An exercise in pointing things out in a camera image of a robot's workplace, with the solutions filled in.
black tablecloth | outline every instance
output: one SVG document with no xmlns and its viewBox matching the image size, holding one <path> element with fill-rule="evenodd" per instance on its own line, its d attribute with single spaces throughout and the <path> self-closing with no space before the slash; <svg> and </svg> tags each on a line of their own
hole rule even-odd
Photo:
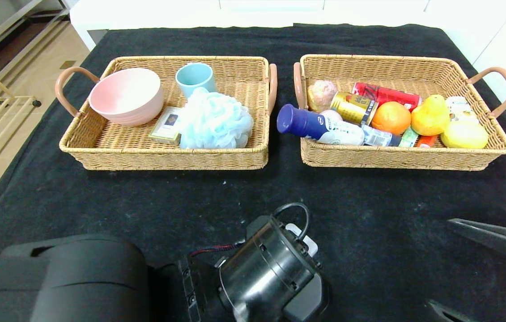
<svg viewBox="0 0 506 322">
<path fill-rule="evenodd" d="M 479 321 L 506 321 L 506 258 L 445 222 L 506 226 L 506 155 L 479 172 L 304 165 L 298 138 L 279 135 L 274 122 L 280 106 L 296 104 L 292 65 L 306 53 L 447 57 L 469 77 L 476 73 L 443 31 L 417 25 L 110 31 L 83 63 L 97 75 L 123 55 L 259 55 L 276 63 L 269 164 L 258 171 L 86 171 L 58 149 L 71 116 L 54 102 L 0 181 L 0 251 L 109 233 L 158 265 L 236 241 L 257 216 L 301 200 L 314 213 L 309 235 L 333 287 L 327 321 L 425 321 L 428 298 Z M 76 76 L 65 93 L 79 106 L 91 88 Z M 488 86 L 476 88 L 498 106 Z M 499 122 L 506 132 L 506 114 Z"/>
</svg>

light blue cup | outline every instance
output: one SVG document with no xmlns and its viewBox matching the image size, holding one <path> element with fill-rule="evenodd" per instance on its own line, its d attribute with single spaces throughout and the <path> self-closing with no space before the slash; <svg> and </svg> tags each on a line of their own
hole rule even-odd
<svg viewBox="0 0 506 322">
<path fill-rule="evenodd" d="M 217 91 L 213 69 L 204 63 L 189 63 L 179 68 L 175 74 L 175 81 L 185 98 L 189 98 L 198 87 L 203 87 L 210 93 Z"/>
</svg>

black cable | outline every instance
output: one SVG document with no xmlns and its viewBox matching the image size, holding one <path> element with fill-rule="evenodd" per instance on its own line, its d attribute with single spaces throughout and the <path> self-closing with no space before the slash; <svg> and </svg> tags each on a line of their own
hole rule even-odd
<svg viewBox="0 0 506 322">
<path fill-rule="evenodd" d="M 225 245 L 213 245 L 208 247 L 203 247 L 197 250 L 192 251 L 189 253 L 190 257 L 195 257 L 196 255 L 202 254 L 202 253 L 212 253 L 217 251 L 227 251 L 227 250 L 233 250 L 241 247 L 241 245 L 244 242 L 236 242 L 236 243 L 228 243 Z"/>
<path fill-rule="evenodd" d="M 302 202 L 290 202 L 286 203 L 283 206 L 280 206 L 279 208 L 276 208 L 273 212 L 273 216 L 278 216 L 283 210 L 291 208 L 291 207 L 301 207 L 304 210 L 304 214 L 306 217 L 306 223 L 304 224 L 304 228 L 302 229 L 302 232 L 300 232 L 300 235 L 296 238 L 296 240 L 301 241 L 306 236 L 306 232 L 308 231 L 308 225 L 310 224 L 310 211 L 308 210 L 308 207 L 303 204 Z"/>
</svg>

small box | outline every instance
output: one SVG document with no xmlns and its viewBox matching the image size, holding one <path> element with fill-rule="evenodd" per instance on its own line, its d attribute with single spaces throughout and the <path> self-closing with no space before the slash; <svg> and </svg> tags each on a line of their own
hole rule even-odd
<svg viewBox="0 0 506 322">
<path fill-rule="evenodd" d="M 181 108 L 168 106 L 155 123 L 149 137 L 157 143 L 179 145 L 181 134 L 177 131 L 177 120 Z"/>
</svg>

small bottle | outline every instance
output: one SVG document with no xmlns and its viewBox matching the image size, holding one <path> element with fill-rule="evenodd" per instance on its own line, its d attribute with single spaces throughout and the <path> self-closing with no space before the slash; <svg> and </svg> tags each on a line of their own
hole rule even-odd
<svg viewBox="0 0 506 322">
<path fill-rule="evenodd" d="M 362 145 L 365 137 L 359 126 L 300 110 L 291 104 L 286 104 L 279 111 L 277 130 L 326 144 Z"/>
<path fill-rule="evenodd" d="M 420 136 L 418 139 L 418 143 L 416 143 L 416 148 L 431 148 L 435 144 L 435 142 L 438 140 L 437 135 L 431 135 L 431 136 Z"/>
<path fill-rule="evenodd" d="M 373 145 L 375 147 L 397 147 L 402 140 L 401 136 L 386 131 L 376 130 L 365 124 L 362 125 L 362 130 L 364 130 L 365 145 Z"/>
</svg>

